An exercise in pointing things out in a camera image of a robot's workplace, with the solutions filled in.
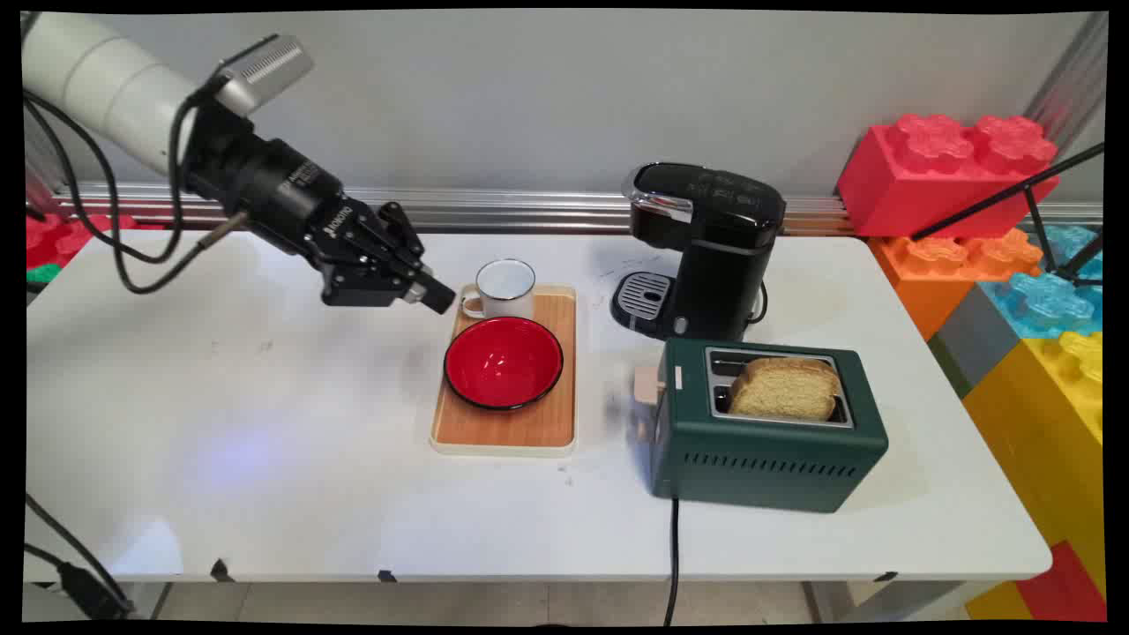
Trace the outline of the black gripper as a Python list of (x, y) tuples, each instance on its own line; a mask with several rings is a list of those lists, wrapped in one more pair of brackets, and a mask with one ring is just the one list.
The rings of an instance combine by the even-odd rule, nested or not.
[(226, 106), (198, 106), (182, 176), (190, 193), (243, 216), (251, 233), (318, 271), (329, 306), (403, 301), (443, 315), (456, 301), (421, 260), (425, 246), (402, 205), (364, 205), (315, 160), (262, 139)]

